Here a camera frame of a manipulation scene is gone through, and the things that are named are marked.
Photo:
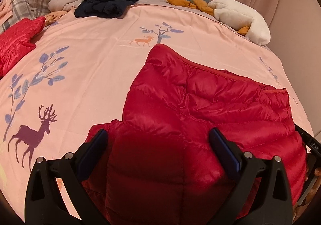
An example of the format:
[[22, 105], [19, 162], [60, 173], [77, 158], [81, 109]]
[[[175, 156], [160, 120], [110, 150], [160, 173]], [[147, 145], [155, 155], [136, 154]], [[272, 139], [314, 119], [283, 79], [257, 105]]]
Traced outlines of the person right hand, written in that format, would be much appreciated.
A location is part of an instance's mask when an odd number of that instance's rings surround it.
[[315, 169], [314, 179], [315, 183], [310, 187], [310, 190], [309, 192], [307, 192], [306, 197], [303, 200], [303, 203], [301, 205], [296, 206], [294, 209], [293, 222], [295, 222], [303, 214], [303, 212], [311, 203], [311, 200], [313, 200], [318, 189], [320, 188], [320, 167]]

